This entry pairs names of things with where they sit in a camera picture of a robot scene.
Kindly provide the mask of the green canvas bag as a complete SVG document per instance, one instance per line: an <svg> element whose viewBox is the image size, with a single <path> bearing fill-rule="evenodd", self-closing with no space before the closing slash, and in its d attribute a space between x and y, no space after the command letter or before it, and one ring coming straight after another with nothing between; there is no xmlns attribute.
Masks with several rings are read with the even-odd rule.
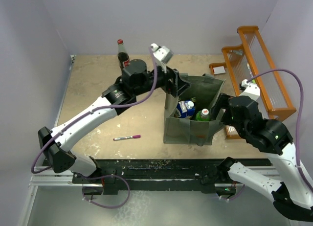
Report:
<svg viewBox="0 0 313 226"><path fill-rule="evenodd" d="M166 95L164 106L163 142L167 144L195 144L198 146L212 145L213 136L224 128L221 122L223 112L220 111L216 119L209 121L195 121L191 118L175 117L178 102L195 98L196 112L211 109L223 88L224 80L216 79L212 75L192 76L180 74L182 80L191 85L179 97Z"/></svg>

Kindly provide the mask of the green orange juice bottle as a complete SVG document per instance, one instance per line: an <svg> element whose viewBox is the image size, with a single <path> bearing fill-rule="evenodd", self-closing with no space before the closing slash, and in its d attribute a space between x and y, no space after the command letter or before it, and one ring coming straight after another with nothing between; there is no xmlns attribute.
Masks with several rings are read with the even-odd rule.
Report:
<svg viewBox="0 0 313 226"><path fill-rule="evenodd" d="M195 116L195 121L210 121L210 114L208 109L198 111Z"/></svg>

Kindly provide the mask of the blue juice carton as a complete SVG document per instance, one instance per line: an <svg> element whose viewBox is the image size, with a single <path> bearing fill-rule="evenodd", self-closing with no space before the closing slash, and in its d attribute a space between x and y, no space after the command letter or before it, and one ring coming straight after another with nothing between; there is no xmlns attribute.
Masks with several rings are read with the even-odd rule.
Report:
<svg viewBox="0 0 313 226"><path fill-rule="evenodd" d="M195 113L194 102L191 100L184 100L178 102L174 113L174 117L191 119L194 113Z"/></svg>

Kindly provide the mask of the glass cola bottle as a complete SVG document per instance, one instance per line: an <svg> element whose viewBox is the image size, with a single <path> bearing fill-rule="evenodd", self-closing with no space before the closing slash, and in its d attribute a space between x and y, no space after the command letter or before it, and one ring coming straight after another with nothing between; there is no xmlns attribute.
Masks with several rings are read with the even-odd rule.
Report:
<svg viewBox="0 0 313 226"><path fill-rule="evenodd" d="M118 60L121 71L129 65L130 58L125 49L124 42L122 39L117 40L118 43Z"/></svg>

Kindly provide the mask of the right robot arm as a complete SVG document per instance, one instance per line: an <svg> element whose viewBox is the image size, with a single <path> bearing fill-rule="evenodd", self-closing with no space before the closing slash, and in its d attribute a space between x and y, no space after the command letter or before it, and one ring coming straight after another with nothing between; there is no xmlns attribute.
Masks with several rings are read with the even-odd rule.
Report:
<svg viewBox="0 0 313 226"><path fill-rule="evenodd" d="M284 217L312 222L313 181L296 158L296 145L286 126L278 120L263 118L258 103L248 96L222 93L210 109L211 118L216 118L221 109L224 109L221 122L234 127L242 139L265 153L281 179L261 175L227 157L217 166L212 182L240 182L269 199Z"/></svg>

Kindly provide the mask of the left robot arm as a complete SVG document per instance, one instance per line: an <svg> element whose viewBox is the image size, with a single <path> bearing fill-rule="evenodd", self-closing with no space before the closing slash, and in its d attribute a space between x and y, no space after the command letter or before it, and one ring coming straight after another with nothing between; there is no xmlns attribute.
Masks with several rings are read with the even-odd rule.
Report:
<svg viewBox="0 0 313 226"><path fill-rule="evenodd" d="M95 183L102 174L101 167L94 158L73 153L73 146L102 123L137 105L138 95L152 94L161 88L165 93L178 97L190 86L176 69L155 66L153 71L148 71L143 60L131 60L115 83L89 107L58 127L42 127L38 131L41 151L55 173L69 170Z"/></svg>

